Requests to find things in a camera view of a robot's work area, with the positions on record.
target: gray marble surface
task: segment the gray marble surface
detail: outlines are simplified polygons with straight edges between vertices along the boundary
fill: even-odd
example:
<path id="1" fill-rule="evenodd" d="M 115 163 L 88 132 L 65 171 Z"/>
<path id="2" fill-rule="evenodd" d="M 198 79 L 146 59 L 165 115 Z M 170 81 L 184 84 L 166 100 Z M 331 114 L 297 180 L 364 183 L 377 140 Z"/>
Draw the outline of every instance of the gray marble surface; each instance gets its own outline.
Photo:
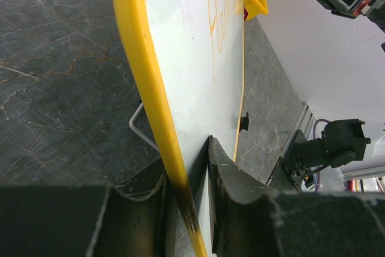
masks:
<path id="1" fill-rule="evenodd" d="M 258 181 L 267 182 L 301 110 L 258 20 L 246 22 L 242 113 L 249 113 L 250 124 L 248 131 L 239 133 L 237 164 Z"/>
<path id="2" fill-rule="evenodd" d="M 119 184 L 158 158 L 128 128 L 112 0 L 0 0 L 0 19 L 0 184 Z"/>

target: black plastic bracket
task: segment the black plastic bracket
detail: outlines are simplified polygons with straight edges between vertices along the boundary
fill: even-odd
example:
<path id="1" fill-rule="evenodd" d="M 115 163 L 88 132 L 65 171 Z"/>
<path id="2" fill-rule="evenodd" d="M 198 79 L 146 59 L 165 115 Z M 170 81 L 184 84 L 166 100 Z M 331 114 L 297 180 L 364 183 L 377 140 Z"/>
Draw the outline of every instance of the black plastic bracket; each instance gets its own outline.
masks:
<path id="1" fill-rule="evenodd" d="M 239 131 L 242 131 L 243 129 L 245 131 L 248 131 L 248 123 L 249 123 L 248 113 L 246 113 L 246 116 L 241 117 L 241 121 L 239 123 Z"/>
<path id="2" fill-rule="evenodd" d="M 300 129 L 297 130 L 289 144 L 288 150 L 286 151 L 284 157 L 279 157 L 276 166 L 271 172 L 268 186 L 279 191 L 293 190 L 293 188 L 295 188 L 297 191 L 301 191 L 301 182 L 295 182 L 293 180 L 293 177 L 295 179 L 297 176 L 291 176 L 291 172 L 287 171 L 286 166 L 289 163 L 295 163 L 295 144 L 304 141 L 306 141 L 306 138 L 302 131 Z"/>

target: whiteboard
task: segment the whiteboard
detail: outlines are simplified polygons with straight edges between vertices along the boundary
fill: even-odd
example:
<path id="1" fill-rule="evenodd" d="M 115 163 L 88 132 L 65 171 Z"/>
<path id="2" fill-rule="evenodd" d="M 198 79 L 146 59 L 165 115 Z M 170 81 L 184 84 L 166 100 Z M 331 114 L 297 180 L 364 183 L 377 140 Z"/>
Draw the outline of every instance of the whiteboard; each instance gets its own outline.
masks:
<path id="1" fill-rule="evenodd" d="M 235 157 L 243 95 L 243 0 L 146 0 L 146 9 L 187 172 L 209 135 Z M 199 221 L 209 253 L 207 181 Z"/>

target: yellow whiteboard frame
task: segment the yellow whiteboard frame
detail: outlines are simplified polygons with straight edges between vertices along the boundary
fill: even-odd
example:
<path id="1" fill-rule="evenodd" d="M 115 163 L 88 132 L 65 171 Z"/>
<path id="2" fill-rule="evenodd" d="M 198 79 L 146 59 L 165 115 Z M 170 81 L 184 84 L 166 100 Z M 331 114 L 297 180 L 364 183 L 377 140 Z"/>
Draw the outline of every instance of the yellow whiteboard frame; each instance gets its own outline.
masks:
<path id="1" fill-rule="evenodd" d="M 146 0 L 113 0 L 120 38 L 196 256 L 207 256 L 147 19 Z M 242 60 L 242 99 L 244 58 Z M 238 132 L 234 160 L 238 144 Z"/>

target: metal bracket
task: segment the metal bracket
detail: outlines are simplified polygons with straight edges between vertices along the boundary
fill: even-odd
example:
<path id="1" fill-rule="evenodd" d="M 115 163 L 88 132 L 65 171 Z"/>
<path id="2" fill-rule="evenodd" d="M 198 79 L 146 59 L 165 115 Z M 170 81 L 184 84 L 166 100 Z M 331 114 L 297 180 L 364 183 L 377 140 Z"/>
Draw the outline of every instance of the metal bracket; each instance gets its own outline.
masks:
<path id="1" fill-rule="evenodd" d="M 150 146 L 152 146 L 154 149 L 156 149 L 159 152 L 158 146 L 152 140 L 147 138 L 141 131 L 139 131 L 139 129 L 136 126 L 134 126 L 134 121 L 137 119 L 137 117 L 138 117 L 138 115 L 142 109 L 143 109 L 143 103 L 141 102 L 139 107 L 137 108 L 137 110 L 132 115 L 130 121 L 128 122 L 128 125 L 129 125 L 130 129 L 134 133 L 136 133 L 142 140 L 144 140 L 147 144 L 149 144 Z"/>

